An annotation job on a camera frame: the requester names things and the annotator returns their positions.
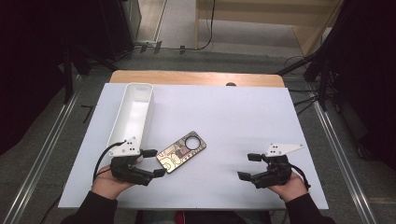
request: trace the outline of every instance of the black sleeve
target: black sleeve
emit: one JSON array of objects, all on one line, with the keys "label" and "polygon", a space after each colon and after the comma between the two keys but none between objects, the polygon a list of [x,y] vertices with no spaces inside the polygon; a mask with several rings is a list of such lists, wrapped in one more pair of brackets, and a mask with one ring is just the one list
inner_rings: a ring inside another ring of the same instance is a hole
[{"label": "black sleeve", "polygon": [[117,200],[109,200],[90,191],[78,211],[66,217],[62,224],[113,224],[117,204]]},{"label": "black sleeve", "polygon": [[318,210],[309,193],[286,203],[291,223],[296,224],[335,224],[330,217],[324,217]]}]

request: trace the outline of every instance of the white table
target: white table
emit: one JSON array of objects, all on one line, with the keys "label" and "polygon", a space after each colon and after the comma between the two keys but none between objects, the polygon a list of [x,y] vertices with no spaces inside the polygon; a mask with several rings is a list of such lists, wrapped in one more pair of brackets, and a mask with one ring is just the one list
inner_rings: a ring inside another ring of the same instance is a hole
[{"label": "white table", "polygon": [[[79,207],[92,185],[92,173],[106,148],[126,84],[106,84],[59,203]],[[284,203],[269,189],[238,178],[237,171],[257,174],[264,162],[248,161],[270,143],[303,144],[289,154],[290,163],[305,172],[319,209],[327,209],[323,190],[304,140],[290,95],[285,88],[154,85],[155,109],[148,148],[159,151],[196,131],[207,148],[172,174],[134,186],[119,197],[119,206],[133,209],[271,210]],[[110,163],[105,157],[102,165]],[[162,168],[155,158],[142,169]]]}]

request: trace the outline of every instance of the human hand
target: human hand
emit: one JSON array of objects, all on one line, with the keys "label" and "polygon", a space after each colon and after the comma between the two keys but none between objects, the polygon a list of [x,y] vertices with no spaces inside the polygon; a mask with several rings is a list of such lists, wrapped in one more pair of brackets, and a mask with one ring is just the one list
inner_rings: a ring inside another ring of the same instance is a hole
[{"label": "human hand", "polygon": [[285,203],[308,193],[303,180],[294,172],[291,172],[290,180],[285,185],[275,185],[268,189],[277,193]]},{"label": "human hand", "polygon": [[91,191],[110,200],[115,200],[123,191],[134,184],[119,181],[111,174],[110,166],[102,167],[93,181]]}]

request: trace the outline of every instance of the black cable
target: black cable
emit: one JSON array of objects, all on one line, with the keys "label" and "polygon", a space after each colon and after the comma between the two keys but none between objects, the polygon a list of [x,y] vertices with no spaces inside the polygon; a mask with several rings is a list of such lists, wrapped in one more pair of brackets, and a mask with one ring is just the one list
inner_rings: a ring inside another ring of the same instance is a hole
[{"label": "black cable", "polygon": [[283,66],[286,68],[287,66],[286,66],[286,63],[289,61],[289,60],[291,60],[291,59],[295,59],[295,58],[303,58],[304,59],[304,56],[294,56],[294,57],[290,57],[290,58],[288,58],[284,63],[283,63]]},{"label": "black cable", "polygon": [[293,164],[291,164],[290,166],[291,166],[291,168],[293,168],[294,170],[296,170],[297,173],[299,173],[299,174],[303,177],[303,181],[304,181],[305,188],[306,188],[306,190],[309,190],[309,188],[311,188],[311,186],[309,185],[308,180],[306,179],[303,170],[300,169],[300,168],[298,168],[297,166],[295,166],[295,165],[293,165]]},{"label": "black cable", "polygon": [[111,170],[111,169],[107,169],[107,170],[105,170],[105,171],[102,171],[102,172],[98,173],[98,174],[96,175],[96,177],[99,176],[99,175],[101,175],[101,174],[103,174],[103,173],[105,173],[105,172],[108,172],[108,171],[110,171],[110,170]]},{"label": "black cable", "polygon": [[118,142],[118,143],[114,143],[113,145],[111,145],[111,146],[109,146],[108,148],[105,149],[105,151],[104,151],[104,152],[102,153],[102,155],[99,157],[98,162],[96,163],[95,170],[93,171],[93,179],[92,179],[92,182],[93,182],[93,181],[96,179],[96,177],[98,176],[97,172],[98,172],[98,169],[99,169],[100,162],[102,161],[102,158],[106,155],[106,153],[107,153],[111,148],[113,148],[113,147],[118,147],[118,146],[122,145],[124,142],[125,142],[125,141],[123,141],[123,142]]},{"label": "black cable", "polygon": [[300,92],[311,92],[309,90],[293,90],[293,89],[288,89],[289,91],[300,91]]},{"label": "black cable", "polygon": [[307,105],[306,107],[304,107],[302,110],[300,110],[297,113],[297,116],[301,115],[307,108],[309,108],[309,106],[311,106],[316,100],[312,101],[311,103],[309,103],[309,105]]},{"label": "black cable", "polygon": [[50,214],[50,211],[55,206],[55,204],[61,200],[61,197],[62,197],[62,194],[59,195],[59,197],[55,200],[55,202],[53,202],[53,204],[49,207],[46,214],[44,214],[43,218],[41,219],[40,224],[44,224],[46,222],[46,219],[47,219],[48,215]]},{"label": "black cable", "polygon": [[294,103],[293,105],[294,105],[294,106],[297,106],[297,105],[300,105],[300,104],[302,104],[302,103],[305,103],[305,102],[308,102],[308,101],[317,100],[317,99],[318,99],[318,96],[317,96],[317,95],[314,95],[314,96],[312,96],[312,97],[309,97],[309,98],[306,99],[306,100],[302,100],[302,101],[296,102],[296,103]]}]

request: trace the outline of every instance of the white plastic container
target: white plastic container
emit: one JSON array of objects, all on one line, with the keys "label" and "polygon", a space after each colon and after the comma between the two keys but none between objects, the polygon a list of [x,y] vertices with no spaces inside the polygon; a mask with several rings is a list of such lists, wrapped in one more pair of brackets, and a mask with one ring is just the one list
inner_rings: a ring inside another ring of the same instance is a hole
[{"label": "white plastic container", "polygon": [[107,146],[135,136],[140,148],[146,149],[153,110],[153,86],[148,83],[128,84]]}]

